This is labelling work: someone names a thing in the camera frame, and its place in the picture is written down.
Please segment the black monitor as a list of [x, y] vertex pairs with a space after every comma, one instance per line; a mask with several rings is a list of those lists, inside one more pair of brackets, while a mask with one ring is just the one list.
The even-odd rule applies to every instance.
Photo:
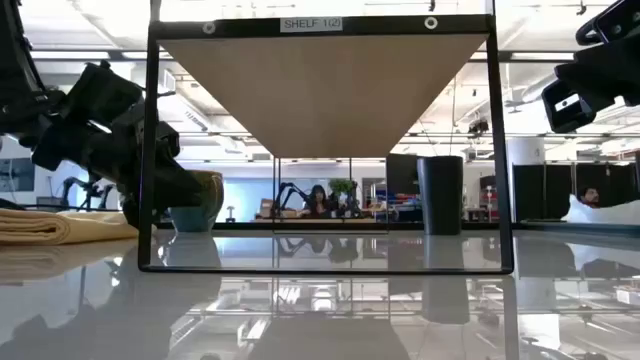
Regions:
[[416, 155], [389, 154], [386, 158], [386, 184], [392, 195], [416, 195], [420, 192]]

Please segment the person behind white sheet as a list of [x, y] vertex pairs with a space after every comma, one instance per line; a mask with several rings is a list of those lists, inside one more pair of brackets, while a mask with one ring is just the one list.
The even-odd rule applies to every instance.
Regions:
[[578, 199], [580, 202], [591, 208], [600, 207], [599, 192], [594, 187], [585, 187], [579, 191]]

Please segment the white sheet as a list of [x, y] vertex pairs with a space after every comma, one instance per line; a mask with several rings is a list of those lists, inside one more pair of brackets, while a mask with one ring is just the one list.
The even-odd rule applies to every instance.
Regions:
[[612, 207], [592, 208], [569, 196], [569, 211], [561, 220], [568, 223], [640, 225], [640, 200]]

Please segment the seated person at desk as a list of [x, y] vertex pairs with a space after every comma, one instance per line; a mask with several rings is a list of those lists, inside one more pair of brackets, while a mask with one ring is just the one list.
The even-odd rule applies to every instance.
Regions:
[[312, 187], [305, 207], [299, 212], [302, 218], [330, 218], [333, 211], [332, 204], [323, 186], [316, 184]]

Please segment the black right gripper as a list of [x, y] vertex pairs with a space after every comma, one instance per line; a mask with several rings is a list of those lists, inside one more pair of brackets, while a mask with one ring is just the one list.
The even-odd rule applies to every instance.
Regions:
[[621, 96], [627, 106], [640, 105], [640, 49], [631, 45], [601, 45], [577, 52], [574, 61], [556, 67], [555, 74], [589, 103], [613, 103]]

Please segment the white shelf label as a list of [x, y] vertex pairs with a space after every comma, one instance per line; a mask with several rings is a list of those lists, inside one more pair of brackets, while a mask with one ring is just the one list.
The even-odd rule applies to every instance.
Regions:
[[281, 33], [340, 32], [343, 30], [342, 17], [293, 17], [281, 18]]

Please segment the white room column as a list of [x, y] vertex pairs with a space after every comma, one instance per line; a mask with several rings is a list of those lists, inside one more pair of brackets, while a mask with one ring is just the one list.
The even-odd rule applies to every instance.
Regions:
[[545, 162], [544, 139], [539, 137], [514, 137], [506, 141], [506, 150], [511, 220], [515, 222], [516, 197], [513, 167], [515, 165], [543, 164]]

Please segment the green potted plant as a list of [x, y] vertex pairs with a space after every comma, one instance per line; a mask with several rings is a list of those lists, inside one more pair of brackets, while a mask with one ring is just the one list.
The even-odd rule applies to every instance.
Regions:
[[357, 182], [347, 178], [333, 178], [329, 181], [331, 197], [339, 199], [344, 195], [348, 200], [356, 199]]

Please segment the tall black cup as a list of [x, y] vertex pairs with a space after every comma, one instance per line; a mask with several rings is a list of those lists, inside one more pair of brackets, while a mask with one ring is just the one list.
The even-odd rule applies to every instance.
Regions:
[[459, 156], [419, 157], [417, 174], [428, 235], [458, 235], [462, 223], [463, 160]]

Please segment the olive brown ceramic mug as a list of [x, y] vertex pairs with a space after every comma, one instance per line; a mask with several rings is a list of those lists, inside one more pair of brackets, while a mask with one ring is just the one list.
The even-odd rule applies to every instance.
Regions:
[[210, 233], [224, 203], [223, 175], [216, 171], [190, 170], [200, 183], [196, 206], [169, 209], [172, 224], [177, 232]]

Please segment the dark wall screen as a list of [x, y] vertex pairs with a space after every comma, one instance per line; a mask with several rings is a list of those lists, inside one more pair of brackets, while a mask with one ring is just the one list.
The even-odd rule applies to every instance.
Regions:
[[32, 192], [35, 165], [30, 158], [0, 159], [0, 192]]

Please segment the black room partition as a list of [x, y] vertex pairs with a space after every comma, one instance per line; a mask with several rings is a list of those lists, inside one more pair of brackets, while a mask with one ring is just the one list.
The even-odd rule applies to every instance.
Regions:
[[569, 198], [580, 190], [595, 189], [598, 205], [610, 207], [640, 200], [632, 164], [571, 163], [513, 165], [511, 200], [515, 222], [560, 220], [570, 208]]

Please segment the black-framed wooden shelf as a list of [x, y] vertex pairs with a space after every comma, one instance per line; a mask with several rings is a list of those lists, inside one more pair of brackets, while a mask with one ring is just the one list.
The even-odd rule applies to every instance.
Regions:
[[[479, 48], [487, 53], [495, 170], [508, 187], [496, 0], [478, 14], [342, 17], [340, 32], [281, 33], [281, 18], [166, 22], [150, 1], [146, 89], [167, 51], [276, 159], [387, 155]], [[151, 269], [140, 200], [138, 265]]]

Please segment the yellow folded cloth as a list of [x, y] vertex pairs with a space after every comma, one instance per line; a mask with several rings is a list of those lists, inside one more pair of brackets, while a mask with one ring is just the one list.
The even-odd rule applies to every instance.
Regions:
[[138, 234], [121, 212], [0, 209], [0, 245], [57, 246], [128, 240]]

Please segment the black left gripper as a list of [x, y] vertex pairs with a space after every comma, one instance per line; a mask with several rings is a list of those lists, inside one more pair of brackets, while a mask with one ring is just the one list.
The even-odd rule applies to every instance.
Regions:
[[[155, 209], [189, 207], [201, 202], [202, 185], [175, 161], [179, 135], [159, 120], [159, 95], [142, 86], [142, 100], [107, 128], [66, 115], [68, 92], [52, 88], [30, 91], [30, 149], [33, 161], [54, 170], [68, 160], [121, 186], [155, 184]], [[139, 199], [121, 195], [129, 225], [139, 226]]]

